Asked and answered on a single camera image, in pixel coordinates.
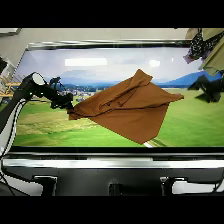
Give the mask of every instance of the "television screen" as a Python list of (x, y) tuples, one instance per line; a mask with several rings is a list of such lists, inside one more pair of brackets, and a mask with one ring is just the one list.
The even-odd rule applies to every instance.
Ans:
[[(159, 135), (149, 142), (152, 146), (223, 146), (224, 98), (208, 104), (195, 99), (199, 91), (187, 90), (201, 75), (209, 80), (221, 75), (199, 71), (201, 60), (187, 64), (183, 59), (187, 52), (184, 47), (26, 51), (15, 75), (38, 72), (48, 82), (60, 76), (66, 90), (59, 86), (58, 90), (61, 94), (71, 92), (75, 105), (141, 69), (153, 76), (154, 84), (185, 96), (170, 104)], [(21, 111), (14, 145), (145, 147), (87, 118), (69, 121), (65, 110), (53, 110), (49, 102), (39, 101), (28, 102)]]

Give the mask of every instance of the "green grass field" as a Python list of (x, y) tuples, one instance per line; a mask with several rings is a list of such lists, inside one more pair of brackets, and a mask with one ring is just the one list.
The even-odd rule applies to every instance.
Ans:
[[(219, 103), (208, 104), (194, 99), (198, 91), (168, 91), (181, 93), (185, 99), (170, 104), (152, 145), (224, 146), (224, 95)], [(89, 119), (69, 121), (66, 111), (52, 110), (50, 104), (40, 102), (29, 102), (22, 110), (14, 145), (144, 147)]]

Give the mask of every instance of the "olive fabric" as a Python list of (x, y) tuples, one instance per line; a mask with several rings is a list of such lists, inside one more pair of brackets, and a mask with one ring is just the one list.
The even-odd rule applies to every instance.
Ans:
[(69, 120), (89, 118), (139, 144), (155, 138), (169, 103), (184, 97), (164, 91), (152, 78), (138, 69), (133, 77), (68, 109)]

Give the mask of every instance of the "grass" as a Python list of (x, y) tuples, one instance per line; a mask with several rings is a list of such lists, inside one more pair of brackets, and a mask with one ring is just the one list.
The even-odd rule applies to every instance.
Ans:
[[(152, 145), (224, 146), (224, 95), (219, 103), (208, 104), (195, 99), (198, 91), (168, 91), (181, 93), (185, 99), (170, 104)], [(143, 147), (89, 119), (69, 121), (66, 111), (40, 102), (29, 102), (21, 111), (14, 145)]]

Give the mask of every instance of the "robotic arm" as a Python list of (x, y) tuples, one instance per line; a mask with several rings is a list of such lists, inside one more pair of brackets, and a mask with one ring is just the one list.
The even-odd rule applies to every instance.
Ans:
[(16, 135), (16, 123), (20, 111), (34, 95), (49, 99), (52, 109), (73, 108), (71, 103), (73, 95), (68, 93), (61, 96), (56, 89), (52, 89), (51, 85), (47, 84), (39, 73), (34, 72), (24, 78), (14, 92), (12, 100), (0, 112), (0, 158), (10, 150)]

